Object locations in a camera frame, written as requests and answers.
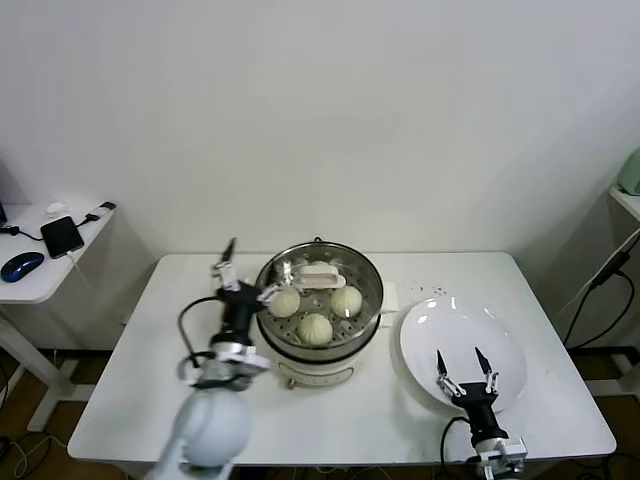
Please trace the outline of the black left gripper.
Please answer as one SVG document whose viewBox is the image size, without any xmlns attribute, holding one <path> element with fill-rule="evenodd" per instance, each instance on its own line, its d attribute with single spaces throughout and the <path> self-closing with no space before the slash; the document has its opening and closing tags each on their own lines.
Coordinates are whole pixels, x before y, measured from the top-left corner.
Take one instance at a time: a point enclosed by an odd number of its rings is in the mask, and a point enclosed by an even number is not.
<svg viewBox="0 0 640 480">
<path fill-rule="evenodd" d="M 225 333 L 250 330 L 251 319 L 271 303 L 276 294 L 293 283 L 293 264 L 290 260 L 268 262 L 260 271 L 255 286 L 240 282 L 233 265 L 236 238 L 231 238 L 218 261 L 211 267 L 211 277 L 218 285 L 218 300 L 224 304 L 222 331 Z"/>
</svg>

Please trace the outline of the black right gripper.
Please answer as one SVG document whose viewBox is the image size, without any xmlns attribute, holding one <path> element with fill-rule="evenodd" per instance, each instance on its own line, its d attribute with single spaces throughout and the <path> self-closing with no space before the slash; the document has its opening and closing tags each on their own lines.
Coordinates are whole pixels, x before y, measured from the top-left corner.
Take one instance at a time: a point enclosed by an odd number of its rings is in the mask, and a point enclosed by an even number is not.
<svg viewBox="0 0 640 480">
<path fill-rule="evenodd" d="M 437 385 L 449 397 L 451 402 L 463 409 L 469 420 L 471 440 L 485 441 L 493 438 L 505 438 L 505 431 L 499 426 L 493 404 L 498 397 L 497 383 L 499 373 L 493 370 L 488 358 L 475 348 L 476 357 L 485 378 L 483 382 L 456 383 L 448 374 L 440 351 L 437 351 Z"/>
</svg>

